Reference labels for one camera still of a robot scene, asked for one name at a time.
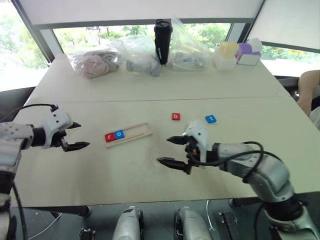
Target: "floor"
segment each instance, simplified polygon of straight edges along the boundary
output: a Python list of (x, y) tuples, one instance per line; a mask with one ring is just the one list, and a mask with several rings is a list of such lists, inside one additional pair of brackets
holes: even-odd
[[(311, 217), (320, 229), (320, 209), (318, 203), (320, 192), (308, 193), (300, 197), (303, 201), (309, 202), (309, 212)], [(34, 240), (78, 240), (78, 234), (81, 228), (96, 230), (97, 240), (111, 240), (113, 231), (117, 224), (120, 214), (129, 206), (135, 205), (143, 211), (144, 215), (144, 240), (173, 240), (174, 226), (173, 217), (176, 209), (184, 206), (201, 214), (207, 226), (209, 226), (206, 201), (172, 201), (172, 202), (149, 202), (149, 203), (131, 203), (131, 204), (110, 204), (90, 206), (92, 214), (88, 218), (77, 215), (62, 214), (47, 231), (33, 238)], [(231, 208), (228, 199), (211, 200), (208, 204), (208, 212), (215, 231), (211, 231), (214, 240), (225, 240), (220, 238), (220, 234), (225, 232), (225, 228), (220, 221), (219, 212), (232, 211), (237, 219), (237, 229), (241, 240), (254, 239), (254, 218), (260, 204), (250, 206)], [(16, 207), (11, 208), (11, 213), (19, 218), (19, 212)], [(25, 209), (25, 218), (27, 222), (28, 237), (32, 237), (45, 229), (54, 217), (50, 212), (34, 209)], [(22, 239), (20, 223), (18, 223), (17, 240)], [(269, 223), (263, 214), (258, 219), (259, 240), (271, 240)]]

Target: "window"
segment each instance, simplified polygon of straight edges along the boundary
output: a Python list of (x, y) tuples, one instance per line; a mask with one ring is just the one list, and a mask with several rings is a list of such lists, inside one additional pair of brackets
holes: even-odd
[(34, 87), (48, 62), (10, 1), (0, 1), (0, 91)]
[(261, 62), (275, 76), (300, 77), (320, 69), (320, 53), (263, 46)]
[[(231, 23), (193, 23), (186, 24), (196, 40), (214, 49), (223, 42)], [(74, 54), (92, 47), (103, 46), (110, 40), (125, 36), (148, 35), (155, 38), (154, 24), (126, 26), (95, 26), (57, 28), (54, 33), (66, 54)]]

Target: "table surface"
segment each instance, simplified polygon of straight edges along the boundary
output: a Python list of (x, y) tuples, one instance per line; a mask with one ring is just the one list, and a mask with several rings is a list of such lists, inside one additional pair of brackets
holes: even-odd
[[(320, 190), (320, 134), (290, 97), (60, 102), (59, 106), (82, 124), (68, 130), (66, 140), (91, 144), (75, 152), (36, 147), (23, 151), (16, 181), (25, 206), (255, 196), (240, 178), (216, 167), (194, 167), (186, 175), (156, 161), (164, 156), (185, 160), (184, 147), (166, 138), (180, 135), (190, 121), (205, 120), (210, 114), (217, 122), (206, 123), (208, 143), (258, 141), (285, 162), (296, 192)], [(48, 112), (46, 107), (28, 108), (15, 121), (38, 126)], [(172, 112), (180, 112), (181, 121), (172, 121)], [(105, 147), (105, 133), (141, 122), (149, 123), (152, 135)]]
[(230, 72), (177, 72), (165, 67), (160, 77), (120, 70), (94, 79), (77, 75), (65, 55), (57, 57), (32, 94), (47, 102), (150, 101), (288, 97), (288, 92), (259, 62)]

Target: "plastic bag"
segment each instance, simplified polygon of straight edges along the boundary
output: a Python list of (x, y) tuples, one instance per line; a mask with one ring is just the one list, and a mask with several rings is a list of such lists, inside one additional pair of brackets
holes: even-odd
[(126, 69), (143, 75), (159, 76), (161, 65), (151, 37), (136, 35), (122, 37), (125, 48)]
[(88, 79), (118, 70), (122, 64), (123, 46), (120, 41), (111, 41), (107, 48), (80, 52), (71, 56), (71, 65), (76, 73)]
[(211, 63), (209, 47), (195, 40), (178, 19), (171, 19), (173, 32), (167, 66), (175, 71), (202, 71)]

